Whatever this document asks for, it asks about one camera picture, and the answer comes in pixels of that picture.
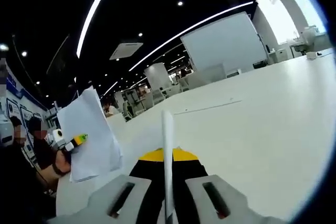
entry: table surface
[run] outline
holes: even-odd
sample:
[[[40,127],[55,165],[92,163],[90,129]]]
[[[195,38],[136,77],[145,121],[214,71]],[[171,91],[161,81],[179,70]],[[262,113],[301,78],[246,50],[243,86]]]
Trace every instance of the table surface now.
[[[259,214],[290,220],[316,189],[334,148],[333,57],[287,60],[157,104],[119,127],[122,170],[76,184],[60,179],[57,215],[84,208],[93,191],[160,146],[161,111],[170,110],[176,144],[197,155],[209,175],[245,194]]]

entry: stack of papers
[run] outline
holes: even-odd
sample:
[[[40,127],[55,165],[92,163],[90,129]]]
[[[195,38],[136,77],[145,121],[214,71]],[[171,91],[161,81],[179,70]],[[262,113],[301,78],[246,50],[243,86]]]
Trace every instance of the stack of papers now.
[[[88,139],[71,154],[70,181],[79,182],[119,169],[119,143],[106,121],[97,92],[85,90],[57,113],[64,139],[88,134]]]

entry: hand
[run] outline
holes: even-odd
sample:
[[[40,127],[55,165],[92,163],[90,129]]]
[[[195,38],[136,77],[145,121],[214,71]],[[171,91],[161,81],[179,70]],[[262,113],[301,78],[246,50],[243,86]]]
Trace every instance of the hand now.
[[[67,173],[71,170],[70,164],[67,162],[62,151],[57,151],[55,165],[63,173]]]

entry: air vent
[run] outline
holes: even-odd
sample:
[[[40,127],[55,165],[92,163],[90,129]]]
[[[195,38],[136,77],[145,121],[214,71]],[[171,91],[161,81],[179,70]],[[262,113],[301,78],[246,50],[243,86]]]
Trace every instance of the air vent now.
[[[132,56],[141,46],[143,43],[120,43],[118,47],[113,52],[110,60],[116,60],[120,58],[126,58]]]

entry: black ceiling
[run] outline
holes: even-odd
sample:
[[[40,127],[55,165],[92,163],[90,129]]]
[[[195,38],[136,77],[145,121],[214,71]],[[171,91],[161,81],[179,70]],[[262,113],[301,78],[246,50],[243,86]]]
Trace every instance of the black ceiling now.
[[[116,81],[118,85],[111,92],[129,87],[129,83],[140,80],[147,65],[180,44],[181,40],[173,40],[129,72],[156,47],[209,16],[255,0],[102,0],[90,23],[78,60],[76,50],[79,36],[93,1],[5,1],[0,42],[10,47],[8,65],[23,86],[47,107],[51,107],[54,100],[66,105],[77,88],[83,90],[90,86],[89,81],[92,81],[99,95],[104,94]],[[178,6],[178,1],[183,1],[184,5]],[[253,15],[255,5],[235,12],[243,10]],[[139,33],[143,33],[141,38],[138,37]],[[124,41],[142,42],[143,46],[132,57],[109,61],[118,44]],[[13,42],[19,55],[23,50],[27,51],[27,57],[20,55],[22,64]],[[185,54],[183,50],[183,46],[179,46],[158,62],[163,61],[170,66],[172,61]],[[34,84],[36,81],[40,81],[40,85]]]

